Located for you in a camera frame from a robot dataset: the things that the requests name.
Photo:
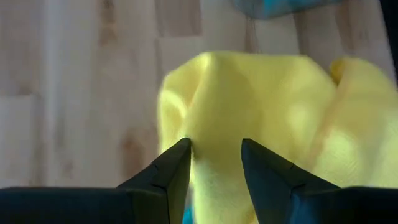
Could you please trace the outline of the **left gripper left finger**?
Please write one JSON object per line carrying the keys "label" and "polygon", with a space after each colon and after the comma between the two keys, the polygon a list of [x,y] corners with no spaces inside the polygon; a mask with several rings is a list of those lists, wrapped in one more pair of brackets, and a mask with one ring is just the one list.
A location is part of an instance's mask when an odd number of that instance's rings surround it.
{"label": "left gripper left finger", "polygon": [[182,138],[118,186],[131,198],[133,224],[182,224],[190,165],[191,140]]}

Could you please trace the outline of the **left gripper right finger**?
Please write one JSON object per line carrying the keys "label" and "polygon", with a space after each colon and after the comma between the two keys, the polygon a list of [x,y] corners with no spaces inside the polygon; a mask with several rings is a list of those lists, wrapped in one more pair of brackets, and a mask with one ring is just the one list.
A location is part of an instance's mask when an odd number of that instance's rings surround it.
{"label": "left gripper right finger", "polygon": [[339,188],[249,138],[242,140],[241,160],[260,224],[289,224],[295,194]]}

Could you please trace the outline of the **teal microfiber towel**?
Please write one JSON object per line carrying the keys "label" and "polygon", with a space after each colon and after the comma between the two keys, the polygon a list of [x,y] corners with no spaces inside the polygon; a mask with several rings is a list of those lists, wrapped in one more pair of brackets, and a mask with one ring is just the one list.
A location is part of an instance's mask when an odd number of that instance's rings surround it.
{"label": "teal microfiber towel", "polygon": [[193,207],[192,207],[191,204],[188,204],[185,207],[185,210],[184,210],[184,213],[183,213],[182,224],[194,224]]}

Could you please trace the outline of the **yellow microfiber towel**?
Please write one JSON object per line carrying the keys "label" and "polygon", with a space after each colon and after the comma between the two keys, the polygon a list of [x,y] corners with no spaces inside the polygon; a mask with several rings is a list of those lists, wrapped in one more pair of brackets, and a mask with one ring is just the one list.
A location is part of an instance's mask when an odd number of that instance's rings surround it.
{"label": "yellow microfiber towel", "polygon": [[241,162],[251,138],[340,187],[398,187],[398,91],[375,65],[205,52],[170,72],[159,149],[192,141],[196,224],[256,224]]}

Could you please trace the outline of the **light blue microfiber towel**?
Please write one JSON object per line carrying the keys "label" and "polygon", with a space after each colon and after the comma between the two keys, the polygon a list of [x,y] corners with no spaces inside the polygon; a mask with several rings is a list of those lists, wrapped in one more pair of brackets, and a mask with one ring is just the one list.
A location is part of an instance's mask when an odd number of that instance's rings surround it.
{"label": "light blue microfiber towel", "polygon": [[233,5],[253,19],[270,19],[342,0],[232,0]]}

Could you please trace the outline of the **black metal table frame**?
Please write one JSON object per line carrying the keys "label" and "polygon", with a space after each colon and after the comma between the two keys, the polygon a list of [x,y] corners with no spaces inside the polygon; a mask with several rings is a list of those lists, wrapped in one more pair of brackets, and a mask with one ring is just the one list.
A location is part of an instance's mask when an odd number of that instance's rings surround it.
{"label": "black metal table frame", "polygon": [[398,83],[398,0],[379,0]]}

